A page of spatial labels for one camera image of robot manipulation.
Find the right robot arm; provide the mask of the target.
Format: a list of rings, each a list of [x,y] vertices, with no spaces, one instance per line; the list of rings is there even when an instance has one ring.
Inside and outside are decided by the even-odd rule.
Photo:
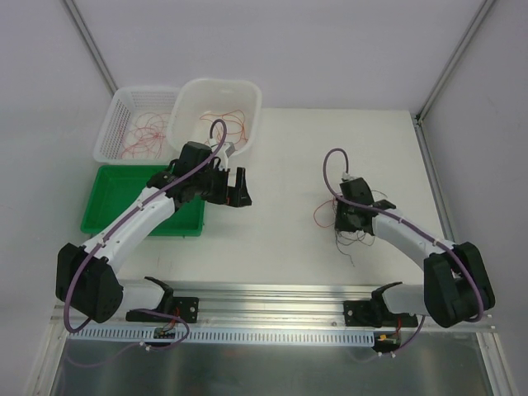
[[[415,323],[418,315],[443,327],[475,322],[496,304],[479,249],[470,242],[434,238],[406,220],[388,200],[375,200],[361,177],[342,177],[334,228],[337,232],[364,233],[397,248],[423,273],[420,285],[396,281],[352,305],[354,321],[374,328],[398,319]]]

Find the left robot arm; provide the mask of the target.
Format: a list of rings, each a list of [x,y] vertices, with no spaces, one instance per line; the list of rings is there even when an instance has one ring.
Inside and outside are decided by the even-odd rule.
[[[235,208],[252,203],[246,170],[230,170],[221,147],[189,142],[179,158],[154,173],[136,200],[109,226],[83,245],[64,245],[58,254],[55,294],[64,302],[64,317],[71,309],[87,321],[104,323],[119,309],[132,321],[164,321],[177,302],[171,286],[152,276],[123,286],[117,279],[125,259],[162,222],[184,205],[202,200]]]

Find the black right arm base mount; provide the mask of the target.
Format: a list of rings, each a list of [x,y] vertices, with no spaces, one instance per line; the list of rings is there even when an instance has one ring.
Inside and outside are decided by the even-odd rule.
[[[416,328],[418,320],[408,313],[390,313],[384,303],[374,300],[346,300],[343,315],[347,327]]]

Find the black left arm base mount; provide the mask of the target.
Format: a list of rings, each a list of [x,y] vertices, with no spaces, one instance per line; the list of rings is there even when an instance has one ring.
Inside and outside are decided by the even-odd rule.
[[[168,315],[183,319],[186,323],[196,323],[199,313],[200,300],[197,297],[174,297],[169,295],[163,298],[154,312],[164,314],[159,317],[151,313],[140,312],[138,309],[131,310],[125,315],[125,320],[132,323],[161,323],[169,322]]]

